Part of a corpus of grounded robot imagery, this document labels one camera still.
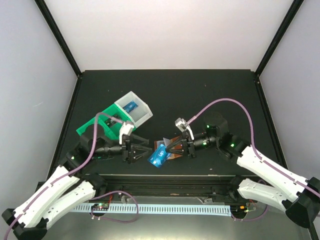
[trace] blue object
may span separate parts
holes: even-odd
[[[167,161],[168,157],[169,154],[166,152],[166,146],[160,144],[160,146],[149,157],[148,161],[157,168],[160,168]]]
[[[125,105],[123,107],[123,109],[127,112],[127,113],[130,113],[132,112],[134,109],[136,109],[138,107],[138,105],[134,102],[134,101],[131,101],[129,102],[127,105]]]

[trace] black enclosure frame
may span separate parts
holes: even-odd
[[[73,113],[73,109],[76,103],[76,99],[79,93],[79,89],[80,89],[80,85],[82,82],[82,72],[80,70],[80,68],[78,67],[78,64],[76,62],[76,60],[74,59],[62,33],[60,32],[52,14],[50,13],[50,10],[48,8],[48,6],[46,5],[45,0],[34,0],[35,3],[37,4],[39,10],[41,11],[43,17],[45,18],[47,24],[49,25],[53,35],[55,36],[58,44],[60,45],[63,53],[65,54],[67,60],[69,61],[75,75],[77,76],[77,82],[72,94],[72,98],[70,101],[70,105],[63,123],[63,127],[62,127],[62,131],[58,140],[58,144],[56,146],[56,150],[54,152],[54,156],[53,156],[53,160],[50,166],[50,170],[49,170],[49,174],[48,177],[52,174],[53,170],[54,170],[54,166],[57,163],[57,161],[59,160],[59,156],[60,153],[62,151],[62,146],[64,144],[64,140],[65,140],[65,136],[68,130],[68,126],[70,123],[70,119],[71,119],[71,115]],[[261,85],[261,80],[260,80],[260,75],[262,74],[263,70],[265,69],[265,67],[267,66],[270,58],[272,57],[274,51],[276,50],[278,44],[280,43],[282,37],[284,36],[284,34],[286,33],[286,30],[288,29],[290,23],[292,22],[292,20],[294,19],[295,15],[297,14],[300,6],[302,5],[302,3],[304,2],[304,0],[294,0],[288,10],[288,12],[286,13],[281,25],[279,26],[276,34],[274,35],[268,49],[266,50],[260,64],[258,65],[258,68],[256,69],[256,71],[254,72],[255,74],[255,78],[254,78],[254,83],[256,86],[256,91],[258,93],[259,96],[259,100],[262,106],[262,110],[263,110],[263,114],[267,123],[267,127],[272,139],[272,143],[273,143],[273,147],[276,153],[276,157],[280,162],[280,165],[283,166],[284,168],[288,168],[283,151],[281,149],[281,145],[279,142],[279,138],[277,136],[277,132],[275,129],[275,125],[273,123],[272,117],[271,117],[271,113],[266,101],[266,97]],[[318,235],[315,229],[314,224],[312,224],[312,226],[309,228],[309,233],[311,236],[312,240],[318,240]]]

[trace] purple cable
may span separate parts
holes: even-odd
[[[135,198],[134,198],[132,195],[130,195],[129,193],[127,193],[127,192],[125,192],[125,191],[116,190],[116,191],[108,192],[108,193],[103,194],[103,195],[101,195],[101,196],[94,197],[94,198],[92,198],[91,200],[101,199],[101,198],[104,198],[104,197],[106,197],[106,196],[109,196],[109,195],[112,195],[112,194],[116,194],[116,193],[125,194],[125,195],[127,195],[128,197],[130,197],[130,198],[133,200],[133,202],[134,202],[134,204],[135,204],[135,206],[136,206],[136,214],[135,214],[135,217],[134,217],[133,219],[131,219],[131,220],[129,220],[129,221],[123,221],[123,220],[113,219],[113,218],[109,218],[109,217],[98,217],[98,216],[94,216],[94,209],[92,209],[92,211],[91,211],[91,216],[92,216],[93,218],[100,218],[100,219],[102,219],[102,220],[109,220],[109,221],[112,221],[112,222],[117,222],[117,223],[122,223],[122,224],[130,224],[130,223],[135,222],[135,221],[138,219],[139,206],[138,206],[138,203],[137,203],[137,201],[135,200]]]
[[[110,116],[109,114],[106,114],[104,112],[99,112],[95,115],[95,118],[94,118],[94,124],[93,124],[93,140],[92,140],[92,147],[91,147],[91,151],[89,153],[89,156],[87,157],[87,159],[80,165],[78,166],[77,168],[75,168],[74,170],[56,178],[54,181],[52,181],[50,184],[53,185],[55,184],[57,181],[59,181],[60,179],[66,177],[66,176],[69,176],[71,174],[74,174],[75,172],[79,171],[80,169],[82,169],[85,165],[88,164],[88,162],[91,160],[92,156],[94,155],[94,152],[95,152],[95,148],[96,148],[96,142],[97,142],[97,130],[98,130],[98,118],[100,115],[105,115],[107,116],[108,118],[112,119],[113,121],[117,122],[117,123],[120,123],[122,124],[123,121],[118,119],[118,118],[115,118],[113,116]],[[30,206],[48,189],[49,187],[46,186],[44,189],[42,189],[42,191],[40,191],[35,197],[34,199],[32,199],[29,204],[25,207],[25,209],[23,210],[23,212],[25,213],[29,208]],[[18,222],[18,220],[21,218],[22,214],[19,215],[16,219],[13,220],[12,224],[9,226],[8,230],[7,230],[7,234],[4,236],[3,240],[7,240],[8,239],[8,235],[9,235],[9,232],[10,230],[12,229],[12,227]]]
[[[258,183],[263,183],[266,185],[266,182],[262,179],[260,179],[258,181]],[[242,219],[242,218],[236,218],[232,213],[231,213],[231,217],[235,220],[235,221],[242,221],[242,222],[252,222],[252,221],[256,221],[256,220],[259,220],[259,219],[262,219],[268,212],[269,210],[269,205],[267,205],[263,211],[263,213],[260,215],[260,216],[257,216],[255,218],[251,218],[251,219]]]
[[[316,195],[319,199],[320,199],[320,194],[313,190],[312,188],[308,187],[307,185],[304,185],[303,183],[299,182],[299,181],[295,181],[295,179],[291,176],[289,176],[288,174],[286,174],[285,172],[283,172],[282,170],[278,169],[277,167],[273,166],[272,164],[270,164],[269,162],[265,161],[262,159],[262,157],[258,154],[256,146],[255,146],[255,137],[254,137],[254,125],[251,119],[251,116],[248,112],[248,110],[245,108],[245,106],[243,106],[239,101],[234,100],[232,98],[220,98],[217,100],[212,101],[211,103],[209,103],[207,106],[205,106],[197,115],[193,116],[187,123],[190,125],[194,120],[196,120],[205,110],[207,110],[209,107],[211,107],[212,105],[219,103],[219,102],[232,102],[235,103],[237,105],[239,105],[243,111],[245,112],[248,120],[249,120],[249,124],[250,124],[250,132],[251,132],[251,145],[252,145],[252,149],[254,151],[254,154],[260,159],[262,160],[263,163],[265,163],[267,166],[269,166],[270,168],[274,169],[275,171],[277,171],[278,173],[282,174],[283,176],[285,176],[286,178],[290,179],[291,181],[293,181],[294,183],[300,185],[301,187],[307,189],[308,191],[310,191],[311,193],[313,193],[314,195]]]
[[[3,240],[7,240],[7,239],[8,239],[10,230],[14,227],[14,225],[16,224],[16,222],[18,222],[18,220],[19,220],[22,216],[23,216],[23,215],[20,214],[15,220],[13,220],[13,222],[10,224],[9,228],[6,230]]]

